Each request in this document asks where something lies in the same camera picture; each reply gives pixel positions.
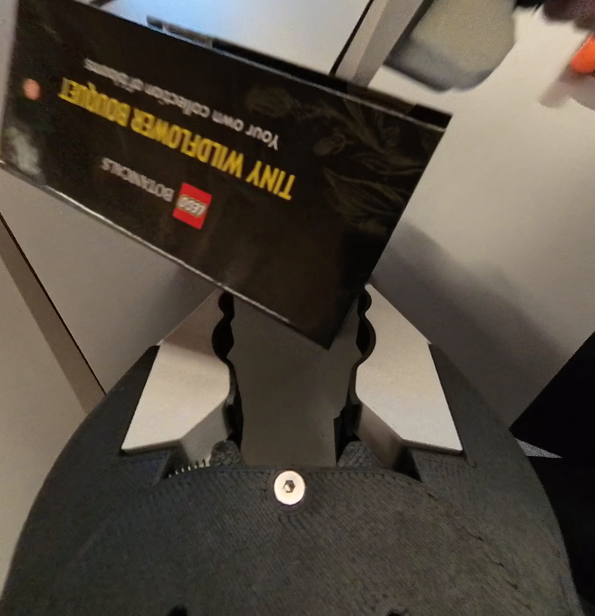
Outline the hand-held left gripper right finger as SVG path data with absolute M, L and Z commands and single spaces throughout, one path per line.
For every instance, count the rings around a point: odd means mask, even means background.
M 463 446 L 430 344 L 372 284 L 357 303 L 356 346 L 344 408 L 335 419 L 336 458 L 363 442 L 382 465 L 408 449 L 461 455 Z

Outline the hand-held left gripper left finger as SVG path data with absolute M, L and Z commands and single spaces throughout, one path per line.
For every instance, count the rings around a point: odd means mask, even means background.
M 213 291 L 158 345 L 122 450 L 178 447 L 187 459 L 210 459 L 214 446 L 240 447 L 243 413 L 235 369 L 233 297 Z

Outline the black lego flower box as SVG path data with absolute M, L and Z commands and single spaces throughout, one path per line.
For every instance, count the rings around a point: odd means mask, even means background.
M 330 348 L 451 117 L 77 1 L 18 1 L 0 165 Z

